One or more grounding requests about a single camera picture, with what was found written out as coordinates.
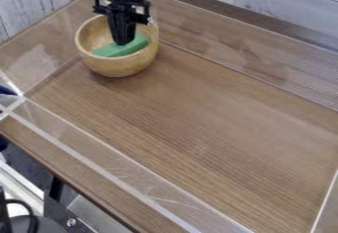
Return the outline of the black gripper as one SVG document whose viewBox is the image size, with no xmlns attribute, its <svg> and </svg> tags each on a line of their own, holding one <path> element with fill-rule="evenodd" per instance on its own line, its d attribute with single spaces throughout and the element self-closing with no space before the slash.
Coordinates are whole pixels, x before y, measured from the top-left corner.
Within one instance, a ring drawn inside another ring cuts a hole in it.
<svg viewBox="0 0 338 233">
<path fill-rule="evenodd" d="M 146 0 L 93 0 L 92 6 L 96 14 L 105 15 L 112 39 L 120 42 L 118 17 L 112 12 L 121 12 L 121 44 L 134 39 L 136 23 L 145 25 L 150 19 L 150 3 Z"/>
</svg>

